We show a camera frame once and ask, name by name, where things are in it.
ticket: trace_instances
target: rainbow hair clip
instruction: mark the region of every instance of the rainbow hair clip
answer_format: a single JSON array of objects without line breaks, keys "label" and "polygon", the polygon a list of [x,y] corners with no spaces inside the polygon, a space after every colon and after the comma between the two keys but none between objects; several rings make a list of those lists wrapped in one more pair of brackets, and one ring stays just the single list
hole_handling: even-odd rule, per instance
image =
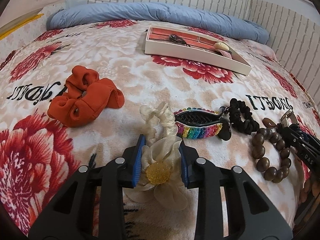
[{"label": "rainbow hair clip", "polygon": [[184,108],[174,112],[178,134],[188,139],[202,139],[218,135],[224,141],[231,138],[230,122],[223,118],[227,109],[222,106],[219,112],[203,108]]}]

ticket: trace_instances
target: floral blanket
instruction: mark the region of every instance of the floral blanket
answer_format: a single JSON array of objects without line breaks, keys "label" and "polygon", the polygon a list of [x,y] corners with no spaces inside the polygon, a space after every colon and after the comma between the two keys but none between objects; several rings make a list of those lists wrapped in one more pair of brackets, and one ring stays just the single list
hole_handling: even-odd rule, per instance
[{"label": "floral blanket", "polygon": [[[190,60],[146,55],[145,30],[151,24],[225,41],[249,62],[252,71],[243,76]],[[75,65],[113,80],[124,93],[124,106],[107,108],[96,121],[80,128],[66,128],[50,119],[46,114],[50,100],[65,91],[64,82]],[[166,101],[172,111],[186,107],[218,110],[237,98],[246,102],[262,127],[264,117],[279,122],[291,108],[305,132],[320,135],[317,110],[277,62],[239,41],[182,25],[123,20],[47,31],[8,55],[0,65],[0,80],[0,199],[25,234],[79,165],[103,166],[136,144],[144,124],[141,105],[156,107]],[[279,184],[265,181],[251,157],[251,139],[232,129],[229,141],[211,137],[185,139],[185,143],[216,166],[242,166],[293,226],[303,183],[301,165],[291,154],[289,176]],[[264,146],[271,165],[279,168],[279,153],[270,143]],[[194,239],[197,190],[182,192],[188,206],[178,212],[165,210],[155,201],[138,204],[124,195],[128,236]]]}]

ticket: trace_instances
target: wooden bead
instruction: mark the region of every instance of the wooden bead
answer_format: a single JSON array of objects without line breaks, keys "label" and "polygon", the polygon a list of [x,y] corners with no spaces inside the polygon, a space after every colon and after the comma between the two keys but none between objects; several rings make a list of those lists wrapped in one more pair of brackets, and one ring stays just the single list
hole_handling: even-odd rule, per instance
[{"label": "wooden bead", "polygon": [[257,145],[252,150],[252,157],[255,159],[261,159],[266,153],[266,149],[263,145]]},{"label": "wooden bead", "polygon": [[319,184],[318,181],[313,182],[311,191],[312,191],[312,194],[313,194],[314,197],[317,197],[319,195],[319,193],[320,193],[320,184]]},{"label": "wooden bead", "polygon": [[263,157],[257,162],[257,170],[260,172],[266,171],[270,166],[270,161],[268,158]]},{"label": "wooden bead", "polygon": [[281,151],[282,149],[284,149],[284,147],[285,147],[285,141],[284,141],[284,140],[279,140],[279,141],[277,141],[277,143],[276,143],[276,149],[277,149],[278,151]]},{"label": "wooden bead", "polygon": [[270,143],[276,143],[279,140],[279,134],[273,132],[271,138],[269,139]]},{"label": "wooden bead", "polygon": [[264,143],[264,136],[260,133],[256,134],[252,139],[252,145],[262,145]]},{"label": "wooden bead", "polygon": [[304,183],[303,190],[304,190],[304,192],[308,193],[310,188],[311,188],[311,179],[309,178]]},{"label": "wooden bead", "polygon": [[289,168],[287,166],[281,167],[281,170],[283,171],[283,178],[285,179],[289,175]]},{"label": "wooden bead", "polygon": [[290,168],[291,166],[291,160],[289,158],[285,158],[281,161],[281,167],[286,166]]},{"label": "wooden bead", "polygon": [[280,183],[283,180],[283,170],[278,170],[276,177],[272,180],[273,183]]},{"label": "wooden bead", "polygon": [[277,175],[277,169],[275,167],[269,167],[263,177],[265,180],[272,181]]},{"label": "wooden bead", "polygon": [[285,159],[285,158],[288,158],[290,155],[290,150],[288,148],[284,148],[281,150],[280,152],[280,158],[281,159]]},{"label": "wooden bead", "polygon": [[269,118],[263,118],[262,123],[264,124],[265,127],[267,128],[275,128],[277,125],[275,124],[274,121],[272,121]]},{"label": "wooden bead", "polygon": [[304,192],[303,189],[300,190],[300,194],[299,194],[299,198],[301,200],[302,203],[305,203],[305,201],[308,198],[308,194],[306,192]]},{"label": "wooden bead", "polygon": [[260,128],[260,129],[257,131],[257,133],[262,134],[264,138],[265,138],[265,137],[267,136],[267,134],[268,134],[266,128]]},{"label": "wooden bead", "polygon": [[223,50],[223,51],[228,51],[229,50],[229,47],[226,44],[222,43],[222,42],[215,43],[214,44],[214,48],[215,49],[220,49],[220,50]]},{"label": "wooden bead", "polygon": [[266,140],[269,140],[272,136],[272,130],[270,128],[267,128],[267,136],[265,136],[265,139]]}]

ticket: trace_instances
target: black cord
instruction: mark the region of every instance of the black cord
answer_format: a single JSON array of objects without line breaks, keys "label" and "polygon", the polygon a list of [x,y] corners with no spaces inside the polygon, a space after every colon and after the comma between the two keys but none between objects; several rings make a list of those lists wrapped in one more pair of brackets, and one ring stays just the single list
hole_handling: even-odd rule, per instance
[{"label": "black cord", "polygon": [[[252,132],[257,132],[260,128],[259,123],[252,118],[250,110],[250,107],[246,106],[244,101],[238,101],[235,98],[230,100],[229,120],[232,127],[240,133],[251,135]],[[244,122],[241,120],[241,114],[244,114]]]},{"label": "black cord", "polygon": [[177,35],[174,35],[174,34],[169,35],[169,41],[172,43],[186,45],[187,47],[191,48],[191,46],[188,43],[186,43],[186,41],[183,38],[181,38]]}]

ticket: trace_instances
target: black hair tie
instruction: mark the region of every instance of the black hair tie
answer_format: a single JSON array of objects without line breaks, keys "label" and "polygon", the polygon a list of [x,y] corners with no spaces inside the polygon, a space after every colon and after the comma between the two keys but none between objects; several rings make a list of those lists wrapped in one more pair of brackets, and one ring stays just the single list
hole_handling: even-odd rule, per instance
[{"label": "black hair tie", "polygon": [[[232,127],[237,129],[240,133],[251,135],[252,132],[257,132],[259,130],[259,123],[252,118],[251,109],[245,105],[244,101],[232,98],[230,100],[228,112]],[[241,114],[244,114],[244,122],[241,120]]]}]

